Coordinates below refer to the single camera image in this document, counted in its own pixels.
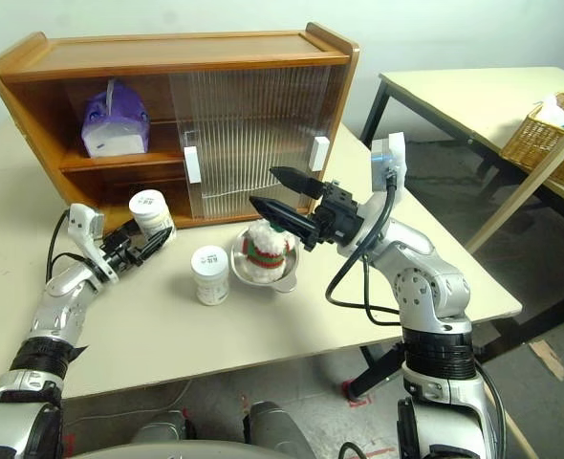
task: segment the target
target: pill bottle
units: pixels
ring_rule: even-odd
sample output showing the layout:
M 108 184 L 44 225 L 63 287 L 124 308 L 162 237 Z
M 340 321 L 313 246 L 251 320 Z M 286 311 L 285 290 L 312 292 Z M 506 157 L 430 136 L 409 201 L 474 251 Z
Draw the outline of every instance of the pill bottle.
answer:
M 220 304 L 228 296 L 228 257 L 224 249 L 203 246 L 190 259 L 197 297 L 208 306 Z
M 166 228 L 172 228 L 168 241 L 176 237 L 174 220 L 160 191 L 145 189 L 135 194 L 129 201 L 129 210 L 146 239 Z

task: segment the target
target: wooden cabinet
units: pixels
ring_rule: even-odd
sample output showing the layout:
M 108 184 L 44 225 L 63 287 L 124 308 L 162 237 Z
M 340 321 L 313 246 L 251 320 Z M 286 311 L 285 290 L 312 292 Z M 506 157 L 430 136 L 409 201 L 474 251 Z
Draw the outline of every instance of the wooden cabinet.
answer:
M 316 24 L 305 31 L 184 33 L 48 39 L 26 37 L 0 55 L 0 96 L 66 202 L 130 218 L 130 197 L 165 196 L 178 227 L 254 217 L 250 194 L 311 202 L 276 184 L 271 165 L 315 177 L 314 137 L 331 143 L 358 60 L 358 46 Z M 90 158 L 80 129 L 88 98 L 115 77 L 148 111 L 147 153 Z M 184 149 L 198 153 L 202 181 L 186 178 Z

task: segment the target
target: red and green knit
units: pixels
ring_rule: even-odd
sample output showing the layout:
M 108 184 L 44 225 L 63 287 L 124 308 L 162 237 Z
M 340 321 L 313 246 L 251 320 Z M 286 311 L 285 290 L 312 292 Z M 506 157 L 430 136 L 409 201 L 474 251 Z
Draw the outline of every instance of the red and green knit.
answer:
M 259 251 L 250 238 L 244 239 L 242 246 L 242 253 L 257 266 L 266 270 L 274 270 L 284 263 L 286 254 L 289 252 L 289 244 L 287 243 L 284 252 L 282 253 L 266 253 Z

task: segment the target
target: cabinet top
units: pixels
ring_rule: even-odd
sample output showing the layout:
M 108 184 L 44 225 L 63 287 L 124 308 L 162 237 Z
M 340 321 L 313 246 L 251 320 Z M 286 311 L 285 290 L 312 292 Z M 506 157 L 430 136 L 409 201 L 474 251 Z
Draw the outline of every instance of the cabinet top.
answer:
M 358 47 L 316 24 L 306 31 L 49 39 L 33 33 L 0 55 L 6 82 L 195 70 L 343 65 Z

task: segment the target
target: floor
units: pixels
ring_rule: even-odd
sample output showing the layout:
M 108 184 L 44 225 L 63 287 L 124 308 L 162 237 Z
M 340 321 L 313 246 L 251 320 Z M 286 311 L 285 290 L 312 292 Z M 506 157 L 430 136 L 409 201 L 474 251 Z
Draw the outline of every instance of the floor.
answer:
M 478 198 L 485 184 L 475 174 L 480 160 L 453 142 L 410 144 L 407 161 L 407 187 L 461 242 L 512 192 L 506 186 L 489 199 Z M 519 321 L 564 297 L 564 220 L 534 198 L 476 257 L 525 305 Z M 475 327 L 477 344 L 497 336 L 488 323 Z M 541 339 L 564 366 L 564 324 Z M 184 411 L 202 439 L 242 442 L 242 419 L 250 404 L 271 400 L 291 413 L 318 458 L 336 457 L 339 446 L 348 440 L 370 457 L 398 457 L 396 404 L 406 396 L 401 379 L 377 387 L 361 404 L 350 404 L 341 395 L 340 384 L 365 366 L 359 350 L 353 349 L 198 378 L 190 386 L 172 382 L 70 400 L 65 404 L 67 452 L 79 454 L 128 442 L 157 408 L 169 406 L 180 394 L 173 407 Z M 486 367 L 507 410 L 539 456 L 564 457 L 564 380 L 559 381 L 527 345 Z M 525 457 L 511 436 L 508 457 Z

